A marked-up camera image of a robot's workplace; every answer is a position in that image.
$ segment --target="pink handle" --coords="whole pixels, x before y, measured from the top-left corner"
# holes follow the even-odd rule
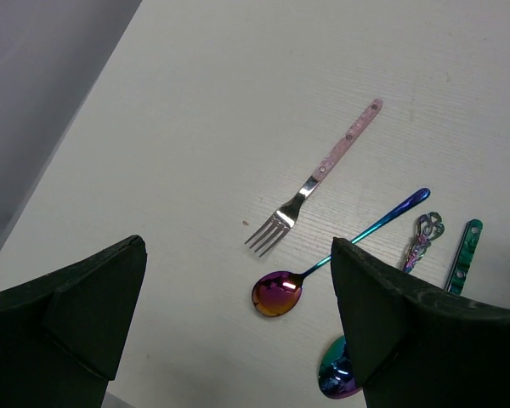
[[[365,109],[359,119],[355,121],[349,128],[348,132],[343,138],[332,148],[331,152],[323,159],[312,173],[312,177],[321,182],[325,176],[331,172],[332,168],[338,163],[342,156],[348,151],[349,147],[355,140],[363,133],[363,130],[372,122],[379,111],[382,110],[383,101],[381,99],[374,99],[370,106]]]

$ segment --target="blue spoon handle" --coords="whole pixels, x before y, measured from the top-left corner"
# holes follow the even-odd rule
[[[385,214],[383,217],[378,219],[372,226],[368,227],[363,232],[361,232],[359,235],[357,235],[351,241],[351,243],[356,244],[363,238],[366,238],[368,235],[370,235],[374,231],[382,228],[385,224],[390,223],[395,218],[400,217],[402,214],[411,210],[417,204],[427,200],[430,195],[431,195],[431,190],[429,190],[427,188],[423,188],[423,189],[416,191],[414,194],[409,196],[406,200],[402,201],[393,210],[391,210],[390,212]],[[325,264],[328,264],[330,260],[331,260],[331,255],[329,255],[326,258],[321,259],[318,263],[316,263],[314,266],[312,266],[310,269],[308,269],[306,272],[304,272],[301,276],[303,278],[305,278],[306,276],[313,274],[317,269],[319,269],[320,267],[322,267]]]

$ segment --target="iridescent spoon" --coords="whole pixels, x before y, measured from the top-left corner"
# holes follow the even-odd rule
[[[402,271],[407,274],[423,258],[433,241],[444,234],[445,229],[442,217],[437,212],[423,214],[416,225],[417,233],[402,267]],[[360,391],[351,370],[351,359],[345,336],[337,338],[323,355],[317,379],[321,392],[333,400],[347,398]]]
[[[420,202],[425,201],[431,194],[427,188],[420,189],[401,202],[396,208],[376,221],[371,227],[361,232],[351,242],[356,244],[372,232],[379,230],[385,224],[390,223],[400,215],[411,210]],[[267,317],[284,315],[295,307],[303,291],[303,281],[317,269],[327,264],[331,255],[321,259],[318,263],[302,274],[293,274],[286,270],[277,270],[263,276],[253,286],[252,302],[255,308]]]

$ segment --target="fork head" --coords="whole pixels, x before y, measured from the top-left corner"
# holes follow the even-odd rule
[[[299,197],[295,196],[292,200],[275,210],[263,226],[255,231],[255,234],[250,236],[244,243],[247,245],[252,241],[249,246],[250,249],[255,248],[255,253],[262,250],[259,255],[259,257],[262,257],[266,252],[272,249],[275,244],[280,242],[295,225],[302,203],[303,199],[299,199]]]

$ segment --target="table surface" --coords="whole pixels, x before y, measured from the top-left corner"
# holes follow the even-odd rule
[[[253,256],[244,240],[376,97],[298,225]],[[109,391],[137,408],[363,407],[316,382],[342,332],[328,266],[279,319],[250,291],[424,186],[360,245],[399,265],[415,218],[439,212],[414,275],[441,286],[479,218],[463,295],[510,308],[510,0],[145,0],[3,248],[0,290],[140,234],[148,267]]]

